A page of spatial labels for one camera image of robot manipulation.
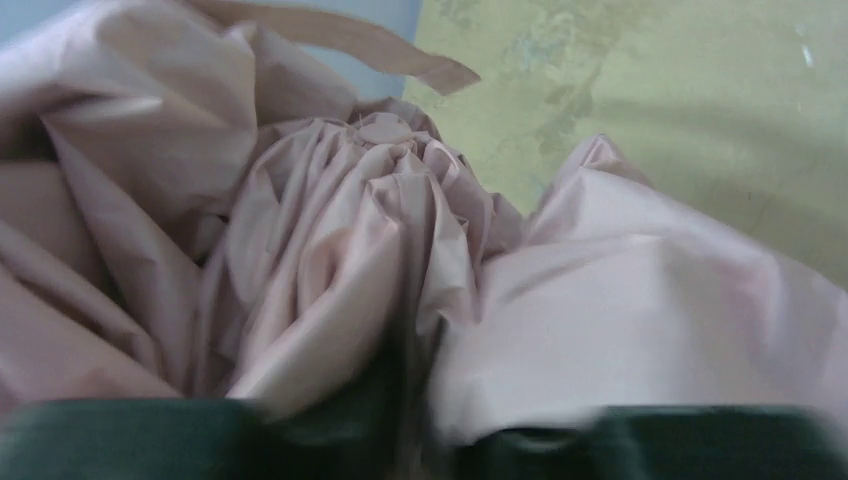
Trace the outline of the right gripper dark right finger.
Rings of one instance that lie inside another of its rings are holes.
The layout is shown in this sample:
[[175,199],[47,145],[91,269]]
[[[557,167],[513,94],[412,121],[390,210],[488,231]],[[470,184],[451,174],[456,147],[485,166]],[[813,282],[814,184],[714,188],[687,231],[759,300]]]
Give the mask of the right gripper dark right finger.
[[512,428],[457,453],[460,479],[844,479],[847,450],[786,406],[619,406],[578,428]]

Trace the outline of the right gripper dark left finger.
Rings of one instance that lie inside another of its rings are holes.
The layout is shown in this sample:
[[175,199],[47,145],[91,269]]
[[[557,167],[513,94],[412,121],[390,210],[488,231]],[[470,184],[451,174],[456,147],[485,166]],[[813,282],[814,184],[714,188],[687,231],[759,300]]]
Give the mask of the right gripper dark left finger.
[[273,421],[236,400],[41,403],[1,426],[4,479],[385,479],[390,418],[369,406]]

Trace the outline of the pink and black folding umbrella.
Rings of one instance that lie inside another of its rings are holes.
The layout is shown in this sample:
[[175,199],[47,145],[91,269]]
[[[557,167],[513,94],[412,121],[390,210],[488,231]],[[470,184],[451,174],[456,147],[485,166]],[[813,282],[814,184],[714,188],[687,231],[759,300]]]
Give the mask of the pink and black folding umbrella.
[[847,421],[847,295],[607,137],[536,211],[431,119],[253,21],[92,1],[1,50],[1,408],[227,396],[278,418],[384,340],[438,439],[606,405]]

